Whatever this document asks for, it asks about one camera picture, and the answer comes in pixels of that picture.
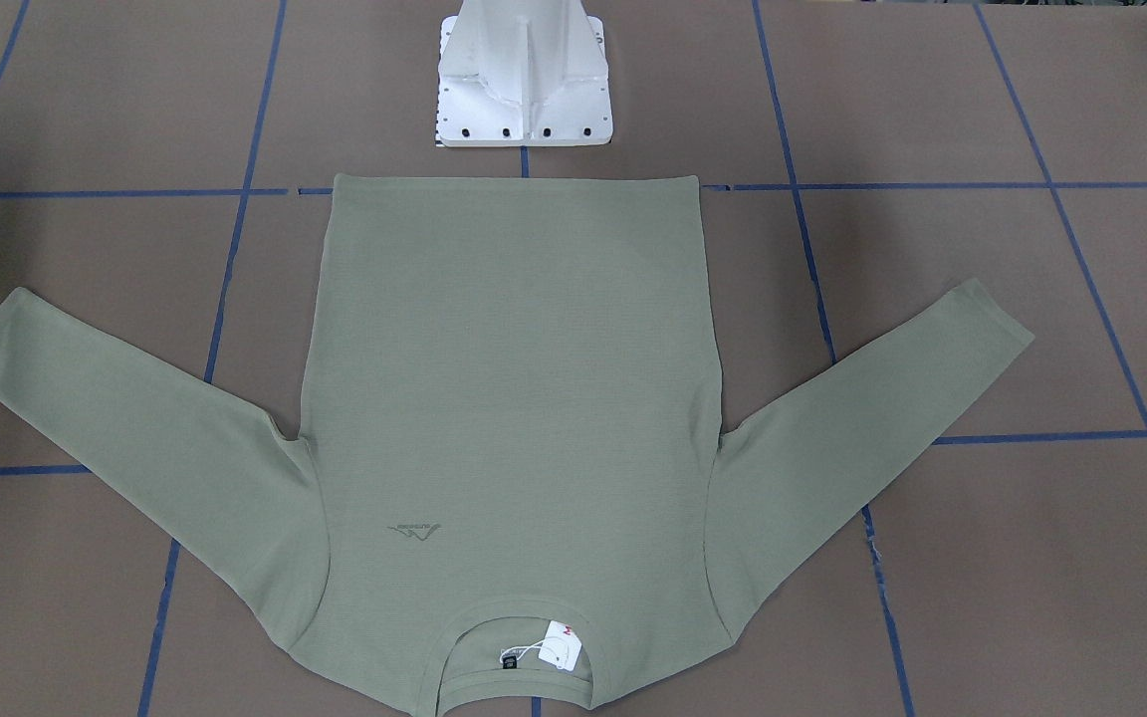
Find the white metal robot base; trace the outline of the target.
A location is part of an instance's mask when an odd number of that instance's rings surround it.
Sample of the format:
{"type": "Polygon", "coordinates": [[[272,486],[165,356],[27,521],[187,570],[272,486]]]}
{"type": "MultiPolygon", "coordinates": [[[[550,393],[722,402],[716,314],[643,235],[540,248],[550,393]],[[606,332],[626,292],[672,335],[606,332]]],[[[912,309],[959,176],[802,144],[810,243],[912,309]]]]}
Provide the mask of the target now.
{"type": "Polygon", "coordinates": [[[465,1],[440,20],[443,148],[611,142],[604,24],[582,1],[465,1]]]}

